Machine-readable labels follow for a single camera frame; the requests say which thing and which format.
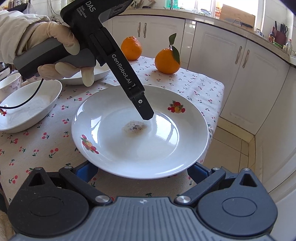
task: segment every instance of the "floor tile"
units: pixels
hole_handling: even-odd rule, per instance
[[[248,156],[241,153],[241,158],[240,158],[240,162],[239,162],[239,172],[241,169],[248,167],[248,161],[249,161]]]
[[[255,173],[255,163],[249,167]]]
[[[239,151],[213,139],[203,165],[208,168],[223,166],[229,171],[237,173],[239,170],[240,154]]]
[[[251,167],[255,163],[255,137],[249,143],[249,164]]]
[[[244,140],[242,140],[242,150],[241,150],[241,152],[243,154],[247,155],[247,156],[249,155],[249,144]]]
[[[246,130],[240,128],[239,126],[236,126],[235,124],[223,119],[222,117],[218,118],[217,126],[222,128],[223,130],[226,130],[233,135],[239,137],[240,139],[245,140],[246,142],[250,142],[253,138],[253,134],[247,132]]]
[[[223,142],[224,144],[236,149],[239,152],[241,151],[242,140],[219,127],[216,128],[213,138]]]

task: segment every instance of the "plate rim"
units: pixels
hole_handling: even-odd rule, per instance
[[[154,85],[143,85],[143,86],[144,86],[144,88],[147,86],[148,88],[149,88],[149,87],[153,87],[153,88],[161,88],[161,89],[164,89],[164,88],[162,88],[162,87],[154,86]],[[104,90],[107,90],[107,89],[109,89],[109,88],[114,88],[114,87],[121,87],[121,86],[120,86],[120,85],[110,86],[110,87],[108,87],[108,88],[105,88],[105,89],[103,89],[103,90],[101,90],[101,91],[96,92],[95,94],[97,94],[97,93],[99,93],[99,92],[102,92],[102,91],[104,91]],[[86,152],[84,149],[83,149],[83,152],[81,152],[81,151],[79,150],[78,147],[80,147],[81,145],[79,145],[80,143],[76,143],[76,141],[75,141],[75,139],[74,139],[74,135],[73,135],[73,129],[74,129],[74,125],[75,125],[75,121],[74,121],[74,119],[76,118],[76,114],[77,114],[78,110],[80,109],[80,107],[81,107],[81,106],[82,106],[82,105],[83,105],[83,104],[84,104],[89,98],[91,98],[91,97],[94,96],[95,94],[93,94],[92,96],[90,96],[90,97],[88,97],[87,99],[85,99],[85,100],[84,100],[84,101],[78,106],[78,108],[76,109],[76,111],[75,111],[75,113],[74,113],[74,116],[72,117],[72,121],[71,121],[71,134],[72,134],[72,140],[73,140],[75,146],[77,147],[77,149],[79,150],[79,152],[80,152],[80,153],[83,155],[83,157],[86,158],[90,163],[94,164],[96,167],[98,167],[99,169],[101,169],[101,170],[103,170],[103,171],[105,171],[105,172],[111,173],[111,174],[113,174],[113,175],[115,175],[115,176],[124,177],[124,178],[129,178],[129,179],[136,179],[136,180],[154,180],[154,179],[161,179],[161,178],[170,177],[170,176],[173,176],[173,175],[178,174],[178,173],[180,173],[180,172],[183,172],[183,171],[187,170],[189,167],[191,167],[192,165],[194,165],[194,163],[196,163],[196,162],[202,157],[202,155],[205,153],[205,151],[207,150],[208,145],[209,145],[209,139],[210,139],[210,137],[209,137],[209,128],[208,128],[208,126],[207,126],[207,121],[206,121],[205,117],[203,116],[203,114],[201,113],[201,111],[199,110],[199,108],[198,108],[195,104],[193,104],[192,102],[190,102],[188,99],[186,99],[184,96],[180,95],[180,94],[177,93],[177,92],[174,92],[174,91],[169,90],[169,89],[165,89],[165,90],[170,91],[170,92],[173,92],[173,93],[175,93],[175,94],[178,94],[181,98],[184,98],[186,101],[188,101],[189,103],[191,103],[191,104],[192,104],[192,105],[193,105],[193,106],[199,111],[199,113],[200,113],[200,115],[203,117],[204,123],[205,123],[205,125],[206,125],[206,128],[207,128],[207,141],[206,141],[205,147],[204,147],[204,149],[202,150],[201,154],[197,157],[197,159],[196,159],[192,164],[186,166],[182,171],[175,171],[175,172],[172,172],[172,173],[170,173],[170,174],[167,174],[167,175],[164,175],[164,176],[161,176],[161,177],[152,177],[152,178],[141,178],[141,177],[132,178],[132,177],[130,177],[130,176],[126,176],[126,175],[118,175],[117,173],[114,173],[114,172],[111,172],[111,171],[109,171],[109,170],[105,170],[104,168],[101,168],[101,167],[96,166],[96,164],[95,164],[92,160],[89,160],[89,159],[91,159],[91,158],[90,158],[90,156],[87,154],[87,152]]]
[[[61,91],[62,91],[63,85],[62,85],[62,83],[61,83],[60,81],[58,81],[58,80],[44,80],[44,81],[57,81],[57,82],[59,82],[59,84],[60,84],[60,91],[58,92],[58,94],[56,95],[56,97],[50,102],[50,104],[47,105],[47,107],[49,107],[49,106],[50,106],[53,102],[55,102],[56,99],[59,97],[59,95],[60,95],[60,93],[61,93]],[[11,130],[11,129],[13,129],[13,128],[19,127],[20,125],[22,125],[22,124],[24,124],[24,123],[30,121],[31,119],[33,119],[34,117],[36,117],[37,115],[39,115],[39,114],[40,114],[42,111],[44,111],[47,107],[43,108],[40,112],[38,112],[37,114],[35,114],[35,115],[32,116],[31,118],[29,118],[29,119],[23,121],[22,123],[20,123],[20,124],[14,126],[14,127],[11,127],[11,128],[0,129],[0,131],[9,131],[9,130]]]
[[[111,71],[111,69],[110,69],[110,67],[108,66],[108,70],[105,70],[104,72],[101,72],[101,73],[99,73],[99,74],[102,74],[102,73],[105,73],[105,72],[110,72]],[[59,79],[58,81],[60,81],[62,84],[63,84],[63,82],[65,82],[65,81],[69,81],[69,80],[73,80],[73,81],[77,81],[77,80],[79,80],[79,79],[81,79],[82,77],[77,77],[77,78],[62,78],[62,79]]]

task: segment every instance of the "tile floor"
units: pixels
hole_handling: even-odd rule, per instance
[[[249,143],[217,127],[203,165],[208,168],[223,166],[236,173],[246,167],[254,171],[255,150],[249,151],[249,148],[253,148],[252,141],[249,147]]]

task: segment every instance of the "sleeve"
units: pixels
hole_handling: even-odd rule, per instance
[[[27,40],[39,24],[49,21],[47,16],[0,11],[0,62],[13,64],[16,54],[22,53]]]

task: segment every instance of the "table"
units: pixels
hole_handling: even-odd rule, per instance
[[[154,59],[146,57],[140,57],[130,64],[144,85],[172,90],[195,104],[207,121],[210,141],[212,140],[223,98],[222,83],[185,69],[179,69],[172,75],[163,74],[155,68]],[[38,124],[20,133],[0,133],[0,182],[9,202],[34,167],[56,172],[63,166],[75,167],[86,160],[72,140],[71,120],[83,100],[114,85],[119,83],[114,75],[109,73],[106,78],[95,82],[91,87],[63,86],[57,104]],[[203,162],[205,154],[199,160],[200,163]],[[112,199],[116,196],[175,198],[195,185],[187,171],[157,180],[134,180],[100,169],[90,184]]]

